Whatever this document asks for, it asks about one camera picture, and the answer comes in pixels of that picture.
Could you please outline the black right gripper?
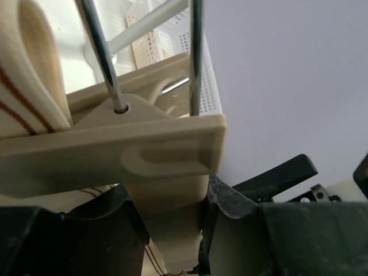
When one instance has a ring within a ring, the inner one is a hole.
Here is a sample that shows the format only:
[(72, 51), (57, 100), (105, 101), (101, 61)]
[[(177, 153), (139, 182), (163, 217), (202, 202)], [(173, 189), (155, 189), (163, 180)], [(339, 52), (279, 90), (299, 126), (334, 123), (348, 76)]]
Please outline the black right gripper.
[[(317, 174), (311, 159), (305, 154), (299, 154), (233, 188), (255, 202), (271, 202), (276, 195)], [(328, 187), (316, 184), (309, 191), (292, 198), (291, 202), (367, 202), (367, 156), (362, 159), (351, 178)]]

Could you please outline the wooden clip hanger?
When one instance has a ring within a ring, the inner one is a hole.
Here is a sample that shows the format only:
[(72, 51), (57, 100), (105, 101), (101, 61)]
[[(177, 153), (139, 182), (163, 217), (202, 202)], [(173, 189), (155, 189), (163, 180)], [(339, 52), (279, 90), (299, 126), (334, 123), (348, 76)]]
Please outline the wooden clip hanger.
[(30, 193), (124, 185), (167, 274), (198, 265), (203, 204), (218, 171), (226, 132), (222, 114), (173, 117), (156, 105), (179, 60), (154, 64), (70, 95), (72, 128), (28, 147), (1, 152), (24, 167)]

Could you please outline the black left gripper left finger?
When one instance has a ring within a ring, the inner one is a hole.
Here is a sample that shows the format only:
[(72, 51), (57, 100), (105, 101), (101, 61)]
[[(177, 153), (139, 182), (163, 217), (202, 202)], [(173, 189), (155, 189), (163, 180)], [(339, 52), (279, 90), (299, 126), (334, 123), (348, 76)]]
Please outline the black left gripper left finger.
[(123, 185), (73, 209), (1, 208), (2, 275), (140, 275), (150, 236)]

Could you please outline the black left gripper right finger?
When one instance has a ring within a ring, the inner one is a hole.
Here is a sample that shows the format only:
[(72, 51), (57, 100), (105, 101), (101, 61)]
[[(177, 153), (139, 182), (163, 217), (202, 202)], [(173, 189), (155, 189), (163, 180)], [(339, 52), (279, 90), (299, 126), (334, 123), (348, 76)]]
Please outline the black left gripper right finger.
[(367, 203), (256, 204), (208, 184), (204, 245), (212, 275), (366, 275)]

